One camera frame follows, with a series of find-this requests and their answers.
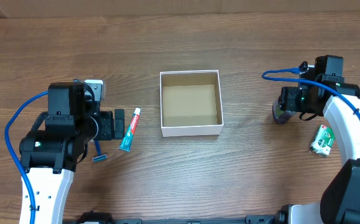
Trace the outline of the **clear soap pump bottle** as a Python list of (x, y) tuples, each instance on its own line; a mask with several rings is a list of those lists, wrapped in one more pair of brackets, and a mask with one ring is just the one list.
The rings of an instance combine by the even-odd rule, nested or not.
[(277, 124), (285, 124), (296, 113), (294, 111), (282, 110), (278, 100), (275, 100), (272, 105), (272, 114)]

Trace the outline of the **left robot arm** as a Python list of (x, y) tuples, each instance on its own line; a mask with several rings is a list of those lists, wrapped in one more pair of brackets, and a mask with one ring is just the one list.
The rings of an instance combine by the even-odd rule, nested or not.
[(101, 111), (102, 80), (74, 80), (50, 84), (48, 108), (21, 140), (22, 181), (20, 223), (62, 223), (65, 202), (77, 164), (90, 141), (121, 140), (123, 110)]

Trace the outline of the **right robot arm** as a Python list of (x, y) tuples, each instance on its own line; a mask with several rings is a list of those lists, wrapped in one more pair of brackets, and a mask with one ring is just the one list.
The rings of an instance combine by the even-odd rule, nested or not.
[(327, 137), (338, 145), (343, 166), (319, 202), (285, 205), (272, 222), (360, 223), (360, 88), (344, 81), (339, 56), (320, 56), (314, 65), (302, 62), (284, 72), (295, 74), (297, 85), (282, 87), (272, 106), (275, 122), (285, 124), (295, 114), (324, 117)]

